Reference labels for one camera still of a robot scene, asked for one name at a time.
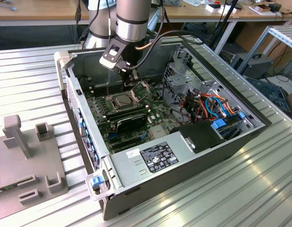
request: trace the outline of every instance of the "white sticker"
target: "white sticker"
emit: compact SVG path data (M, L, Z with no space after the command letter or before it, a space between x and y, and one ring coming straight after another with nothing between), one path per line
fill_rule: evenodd
M172 158L169 159L169 161L173 161L175 159L177 159L177 158L176 157L172 157Z
M126 152L126 155L128 156L128 158L138 156L139 154L140 154L140 150L138 148Z

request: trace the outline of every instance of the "power supply label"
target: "power supply label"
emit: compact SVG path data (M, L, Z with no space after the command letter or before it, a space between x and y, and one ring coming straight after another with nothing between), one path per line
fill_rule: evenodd
M167 142L140 151L148 169L156 173L178 162Z

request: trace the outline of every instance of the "slotted aluminum surface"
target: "slotted aluminum surface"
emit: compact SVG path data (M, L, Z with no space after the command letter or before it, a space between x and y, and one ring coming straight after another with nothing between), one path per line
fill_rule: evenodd
M272 26L268 33L292 48L292 26Z
M0 226L292 226L292 121L208 47L194 48L273 125L232 158L109 221L103 221L99 203L89 199L55 73L53 53L78 46L0 51L0 127L4 115L15 113L23 129L53 124L70 188L1 219ZM197 62L194 67L210 77Z

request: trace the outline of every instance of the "metal shelf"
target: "metal shelf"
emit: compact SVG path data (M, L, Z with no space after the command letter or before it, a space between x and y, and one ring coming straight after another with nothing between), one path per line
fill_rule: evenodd
M279 41L283 42L287 46L292 48L292 26L268 26L265 28L259 39L256 41L255 45L252 47L251 51L247 55L246 59L242 62L242 64L237 69L238 73L241 73L245 66L248 64L251 57L254 55L258 47L263 43L266 39L267 35L271 34ZM271 46L274 44L272 41L269 46L266 48L270 49Z

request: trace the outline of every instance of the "wooden desk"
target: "wooden desk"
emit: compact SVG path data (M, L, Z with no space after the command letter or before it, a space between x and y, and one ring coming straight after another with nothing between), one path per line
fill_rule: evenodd
M77 0L12 0L18 10L0 8L0 26L75 24ZM88 10L81 3L80 24L88 24Z
M77 0L12 0L12 6L17 7L17 11L0 8L0 26L36 26L36 25L70 25L75 24L74 15ZM81 4L80 24L88 24L88 10ZM168 17L171 22L217 22L221 15L210 13L200 5L194 7L185 2L181 2L180 7L166 7ZM229 38L237 22L240 21L285 21L285 25L292 22L292 15L261 16L243 6L243 10L237 11L229 18L229 24L225 30L215 52L220 53L222 47Z
M285 2L285 0L278 0L277 2L282 4L283 1ZM237 22L284 21L284 25L289 25L292 22L292 14L284 15L284 17L277 15L261 16L250 10L248 7L249 5L243 5L242 10L238 10L235 14L231 14L230 18L228 19L229 24L215 48L214 52L216 54L221 52ZM177 8L166 7L166 11L171 22L217 22L221 18L219 13L210 13L209 11L205 10L203 5L194 7L185 2L181 2L180 7Z
M250 5L242 5L242 10L237 10L235 14L231 14L228 21L238 20L238 21L281 21L281 20L291 20L292 14L285 15L284 18L280 16L261 16L248 7ZM221 18L219 13L210 13L205 10L205 6L200 5L198 7L192 6L188 3L181 2L180 7L166 7L168 17L172 22L206 22L216 21Z

